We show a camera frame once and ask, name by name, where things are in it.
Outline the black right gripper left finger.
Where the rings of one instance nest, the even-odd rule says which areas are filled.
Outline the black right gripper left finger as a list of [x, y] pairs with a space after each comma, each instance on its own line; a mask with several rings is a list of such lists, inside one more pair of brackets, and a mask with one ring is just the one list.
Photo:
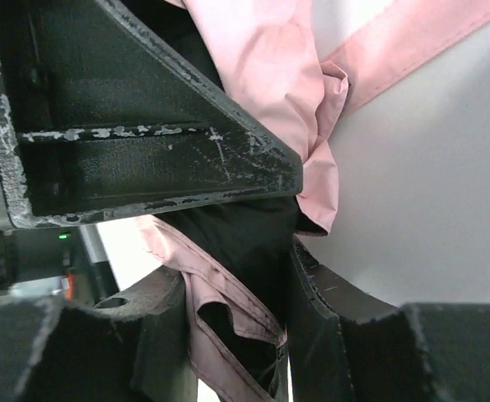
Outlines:
[[194, 401], [187, 336], [166, 267], [94, 308], [0, 296], [0, 401]]

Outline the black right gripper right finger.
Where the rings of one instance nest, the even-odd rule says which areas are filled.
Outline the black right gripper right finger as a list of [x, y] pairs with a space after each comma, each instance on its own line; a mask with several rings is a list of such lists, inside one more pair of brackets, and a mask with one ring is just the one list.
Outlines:
[[490, 304], [393, 307], [295, 241], [287, 326], [297, 401], [490, 401]]

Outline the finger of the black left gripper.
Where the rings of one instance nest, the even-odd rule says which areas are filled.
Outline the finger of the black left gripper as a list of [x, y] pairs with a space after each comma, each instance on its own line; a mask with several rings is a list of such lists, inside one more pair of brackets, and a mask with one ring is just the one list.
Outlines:
[[119, 1], [0, 1], [0, 229], [292, 196], [298, 154]]

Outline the pink folding umbrella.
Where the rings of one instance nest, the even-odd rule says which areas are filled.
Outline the pink folding umbrella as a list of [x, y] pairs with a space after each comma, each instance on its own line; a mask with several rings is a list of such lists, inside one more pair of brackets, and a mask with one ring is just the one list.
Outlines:
[[490, 1], [393, 1], [325, 59], [309, 1], [172, 7], [191, 18], [225, 94], [299, 155], [301, 189], [145, 215], [137, 230], [184, 279], [193, 371], [224, 401], [272, 401], [293, 238], [328, 235], [338, 211], [333, 128], [490, 22]]

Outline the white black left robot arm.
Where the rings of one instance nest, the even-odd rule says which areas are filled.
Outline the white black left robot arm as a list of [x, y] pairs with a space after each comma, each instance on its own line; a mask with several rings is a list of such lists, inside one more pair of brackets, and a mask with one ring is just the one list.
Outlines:
[[0, 283], [116, 291], [96, 225], [293, 195], [299, 156], [159, 1], [0, 1]]

